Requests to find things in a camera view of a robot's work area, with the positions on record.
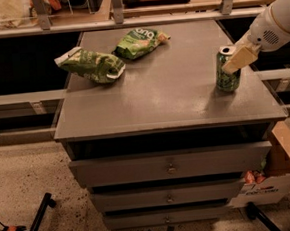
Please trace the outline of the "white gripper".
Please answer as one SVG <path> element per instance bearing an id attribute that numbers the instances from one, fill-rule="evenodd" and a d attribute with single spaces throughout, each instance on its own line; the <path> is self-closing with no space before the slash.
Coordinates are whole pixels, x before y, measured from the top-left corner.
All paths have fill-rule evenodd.
<path id="1" fill-rule="evenodd" d="M 258 15 L 249 27 L 250 31 L 235 43 L 236 49 L 222 70 L 232 75 L 234 72 L 255 62 L 258 48 L 246 46 L 250 41 L 262 52 L 275 51 L 290 42 L 290 8 L 272 4 Z"/>

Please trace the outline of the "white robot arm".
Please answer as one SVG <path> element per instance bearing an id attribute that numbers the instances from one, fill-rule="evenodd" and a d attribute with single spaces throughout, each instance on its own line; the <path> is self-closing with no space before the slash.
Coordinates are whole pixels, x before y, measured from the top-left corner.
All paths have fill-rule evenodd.
<path id="1" fill-rule="evenodd" d="M 290 0 L 275 0 L 260 13 L 235 43 L 234 53 L 223 64 L 228 75 L 255 62 L 260 52 L 275 51 L 290 42 Z"/>

